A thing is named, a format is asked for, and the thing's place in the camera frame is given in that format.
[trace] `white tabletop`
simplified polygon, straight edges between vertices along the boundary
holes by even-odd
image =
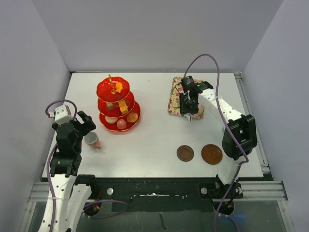
[[[203,119],[189,122],[185,117],[168,114],[168,102],[172,80],[183,73],[110,73],[121,76],[130,83],[130,90],[140,104],[141,118],[131,130],[123,133],[108,131],[99,120],[96,89],[108,73],[74,73],[66,99],[76,103],[78,110],[92,116],[94,130],[101,141],[101,150],[82,143],[82,162],[78,174],[94,174],[96,177],[215,177],[221,164],[207,164],[201,150],[207,144],[222,149],[223,127],[205,110]],[[216,85],[215,73],[193,73],[194,79]],[[244,112],[237,84],[232,73],[222,73],[219,94],[236,110]],[[189,145],[194,158],[183,162],[176,155],[177,148]],[[257,152],[249,155],[249,163],[243,165],[240,177],[263,176]]]

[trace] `pastry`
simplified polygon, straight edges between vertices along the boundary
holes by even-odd
[[[128,114],[128,116],[126,117],[126,120],[130,123],[134,123],[137,121],[137,119],[139,118],[137,113],[130,113]]]
[[[126,121],[124,121],[123,119],[118,120],[117,121],[117,127],[120,130],[126,128]]]
[[[107,116],[105,116],[105,120],[106,120],[106,122],[109,123],[109,124],[114,124],[114,123],[116,123],[116,121],[118,120],[118,118],[117,118],[117,117],[107,117]]]

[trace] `brown plate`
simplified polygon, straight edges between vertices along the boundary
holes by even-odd
[[[182,145],[177,149],[177,156],[180,160],[188,162],[194,157],[194,151],[187,145]]]
[[[214,144],[208,144],[202,149],[202,158],[206,163],[212,165],[218,164],[222,160],[222,157],[221,149]]]

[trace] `coaster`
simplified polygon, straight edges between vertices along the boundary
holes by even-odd
[[[202,158],[206,163],[211,165],[218,164],[222,160],[222,157],[221,149],[214,144],[208,144],[202,149]]]
[[[187,145],[182,145],[177,149],[177,156],[181,161],[188,162],[194,157],[194,151]]]

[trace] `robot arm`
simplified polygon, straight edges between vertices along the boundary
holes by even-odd
[[[218,111],[218,106],[215,97],[214,89],[206,89],[202,93],[200,93],[200,103],[212,114],[216,117],[216,119],[222,123],[222,118]],[[235,110],[232,106],[230,106],[225,100],[219,97],[219,104],[222,110],[222,113],[225,117],[225,120],[228,122],[229,120],[237,120],[241,118],[242,113]]]
[[[53,197],[51,191],[45,208],[39,232],[48,232],[53,227],[54,232],[74,232],[85,202],[92,196],[95,198],[98,190],[94,175],[78,175],[81,163],[82,139],[96,128],[90,116],[83,111],[77,113],[83,120],[81,124],[73,119],[66,105],[50,112],[49,117],[55,118],[52,128],[57,132],[57,149],[51,159],[50,175],[55,192],[56,210],[54,224]]]
[[[190,115],[197,113],[197,106],[202,103],[225,126],[219,114],[215,90],[211,84],[206,81],[198,84],[193,81],[191,76],[187,76],[182,79],[182,86],[184,90],[184,93],[180,94],[180,112],[182,115],[191,120]],[[228,127],[246,154],[250,154],[257,145],[254,117],[252,115],[243,115],[220,97],[218,100]],[[244,157],[226,129],[222,139],[222,148],[228,157],[223,159],[223,165],[218,177],[223,185],[228,185],[231,183],[238,165],[244,161]]]

